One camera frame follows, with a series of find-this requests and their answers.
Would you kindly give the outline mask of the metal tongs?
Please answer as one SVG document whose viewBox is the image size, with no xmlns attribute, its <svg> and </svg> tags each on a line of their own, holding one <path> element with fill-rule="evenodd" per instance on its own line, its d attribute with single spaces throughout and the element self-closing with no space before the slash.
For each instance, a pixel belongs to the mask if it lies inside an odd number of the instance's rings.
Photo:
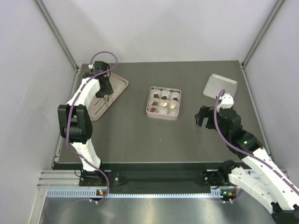
<svg viewBox="0 0 299 224">
<path fill-rule="evenodd" d="M 104 99 L 105 103 L 108 103 L 109 99 L 110 99 L 110 95 L 107 94 L 107 95 L 103 96 L 103 99 Z"/>
</svg>

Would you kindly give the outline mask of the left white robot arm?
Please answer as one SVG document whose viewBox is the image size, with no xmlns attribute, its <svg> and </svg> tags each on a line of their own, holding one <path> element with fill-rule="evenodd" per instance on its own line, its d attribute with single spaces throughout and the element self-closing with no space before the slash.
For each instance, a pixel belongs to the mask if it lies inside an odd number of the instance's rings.
<svg viewBox="0 0 299 224">
<path fill-rule="evenodd" d="M 94 96 L 102 98 L 113 92 L 109 75 L 110 66 L 103 61 L 89 65 L 90 71 L 85 73 L 74 96 L 57 109 L 59 130 L 66 146 L 72 146 L 70 151 L 81 160 L 81 186 L 100 186 L 108 184 L 108 178 L 101 160 L 92 144 L 93 125 L 88 113 L 88 107 Z"/>
</svg>

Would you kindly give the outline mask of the silver tin lid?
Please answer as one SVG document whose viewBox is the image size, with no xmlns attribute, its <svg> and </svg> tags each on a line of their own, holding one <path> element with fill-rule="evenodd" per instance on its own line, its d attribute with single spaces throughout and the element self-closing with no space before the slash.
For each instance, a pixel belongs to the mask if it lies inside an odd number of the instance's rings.
<svg viewBox="0 0 299 224">
<path fill-rule="evenodd" d="M 204 87 L 203 95 L 212 99 L 216 99 L 220 91 L 225 90 L 226 94 L 230 94 L 232 97 L 234 97 L 237 88 L 237 81 L 217 74 L 211 74 Z"/>
</svg>

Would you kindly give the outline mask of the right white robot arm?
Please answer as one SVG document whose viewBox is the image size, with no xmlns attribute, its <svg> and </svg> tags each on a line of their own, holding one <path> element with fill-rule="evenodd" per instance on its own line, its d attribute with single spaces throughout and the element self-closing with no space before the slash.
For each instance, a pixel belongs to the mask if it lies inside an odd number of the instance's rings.
<svg viewBox="0 0 299 224">
<path fill-rule="evenodd" d="M 206 128 L 214 129 L 228 149 L 248 165 L 257 180 L 232 160 L 223 162 L 216 173 L 216 186 L 234 185 L 256 199 L 277 224 L 299 222 L 299 189 L 268 155 L 262 143 L 243 129 L 241 117 L 233 108 L 234 99 L 221 90 L 214 107 L 202 106 L 195 115 L 196 126 L 207 119 Z"/>
</svg>

